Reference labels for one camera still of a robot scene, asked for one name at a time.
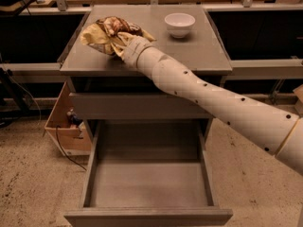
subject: bowl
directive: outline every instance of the bowl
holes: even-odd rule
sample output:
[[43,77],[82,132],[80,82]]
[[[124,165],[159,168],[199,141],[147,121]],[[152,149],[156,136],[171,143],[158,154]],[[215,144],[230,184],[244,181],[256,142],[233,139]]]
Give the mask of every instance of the bowl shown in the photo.
[[186,13],[171,13],[164,19],[168,33],[174,38],[184,38],[191,31],[196,20]]

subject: crumpled snack bag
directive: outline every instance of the crumpled snack bag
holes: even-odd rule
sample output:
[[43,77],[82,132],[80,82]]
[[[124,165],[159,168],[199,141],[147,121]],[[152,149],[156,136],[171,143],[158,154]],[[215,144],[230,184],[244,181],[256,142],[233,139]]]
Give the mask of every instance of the crumpled snack bag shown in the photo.
[[153,36],[140,26],[115,16],[98,19],[81,33],[80,40],[82,44],[89,45],[99,52],[121,57],[121,50],[117,47],[126,44],[118,37],[120,32],[142,36],[150,42],[155,41]]

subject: open drawer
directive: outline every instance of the open drawer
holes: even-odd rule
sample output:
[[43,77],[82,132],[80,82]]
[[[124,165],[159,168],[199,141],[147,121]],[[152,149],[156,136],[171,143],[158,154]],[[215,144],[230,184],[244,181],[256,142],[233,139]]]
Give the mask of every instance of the open drawer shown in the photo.
[[224,225],[198,120],[98,123],[77,227]]

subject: black panel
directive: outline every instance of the black panel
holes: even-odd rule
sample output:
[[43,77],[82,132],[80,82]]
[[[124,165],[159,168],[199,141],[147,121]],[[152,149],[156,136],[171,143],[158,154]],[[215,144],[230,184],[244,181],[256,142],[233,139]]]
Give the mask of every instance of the black panel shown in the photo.
[[303,58],[303,11],[209,12],[232,60]]
[[10,63],[56,62],[83,15],[0,18],[0,53]]

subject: drawer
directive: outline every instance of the drawer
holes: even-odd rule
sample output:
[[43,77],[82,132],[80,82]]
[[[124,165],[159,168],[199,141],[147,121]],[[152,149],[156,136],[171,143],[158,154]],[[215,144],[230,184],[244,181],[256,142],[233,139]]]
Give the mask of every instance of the drawer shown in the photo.
[[198,120],[98,123],[73,225],[106,227],[224,225]]
[[210,118],[193,102],[159,94],[71,93],[77,115],[82,119],[169,119]]

